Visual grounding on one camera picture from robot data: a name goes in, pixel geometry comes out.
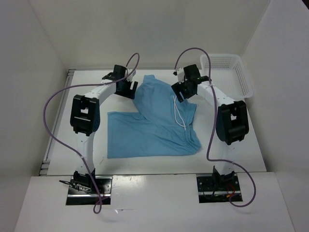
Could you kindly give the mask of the light blue shorts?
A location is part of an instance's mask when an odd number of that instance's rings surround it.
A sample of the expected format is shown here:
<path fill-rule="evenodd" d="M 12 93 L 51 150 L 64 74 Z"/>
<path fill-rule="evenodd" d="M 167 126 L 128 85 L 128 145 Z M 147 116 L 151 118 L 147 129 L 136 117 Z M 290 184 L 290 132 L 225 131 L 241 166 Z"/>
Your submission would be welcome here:
<path fill-rule="evenodd" d="M 133 103 L 136 112 L 108 113 L 109 159 L 188 156 L 201 149 L 193 129 L 197 105 L 179 102 L 169 84 L 144 76 Z"/>

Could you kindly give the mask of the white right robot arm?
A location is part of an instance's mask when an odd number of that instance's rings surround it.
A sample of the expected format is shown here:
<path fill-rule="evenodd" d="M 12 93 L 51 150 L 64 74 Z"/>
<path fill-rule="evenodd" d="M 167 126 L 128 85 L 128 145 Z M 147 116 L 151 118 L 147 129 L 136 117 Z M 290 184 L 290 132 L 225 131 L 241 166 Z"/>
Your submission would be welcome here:
<path fill-rule="evenodd" d="M 212 171 L 213 191 L 223 190 L 234 179 L 234 162 L 231 154 L 249 132 L 247 107 L 244 101 L 237 101 L 224 94 L 208 76 L 201 76 L 197 65 L 175 69 L 178 82 L 171 86 L 178 102 L 198 95 L 214 107 L 214 124 L 207 147 L 206 159 L 214 162 Z M 222 143 L 223 151 L 210 158 L 214 136 Z"/>

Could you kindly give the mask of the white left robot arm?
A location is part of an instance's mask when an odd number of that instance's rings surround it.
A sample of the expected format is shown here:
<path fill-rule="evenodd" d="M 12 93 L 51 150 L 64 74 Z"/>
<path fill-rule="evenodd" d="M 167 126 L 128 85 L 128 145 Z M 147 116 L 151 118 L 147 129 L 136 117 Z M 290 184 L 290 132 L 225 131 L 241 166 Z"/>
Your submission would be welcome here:
<path fill-rule="evenodd" d="M 77 154 L 82 161 L 73 174 L 70 184 L 85 193 L 96 190 L 93 162 L 94 136 L 100 126 L 100 105 L 112 94 L 134 99 L 138 82 L 133 81 L 135 70 L 115 65 L 101 83 L 84 95 L 75 95 L 72 101 L 70 125 L 76 134 Z"/>

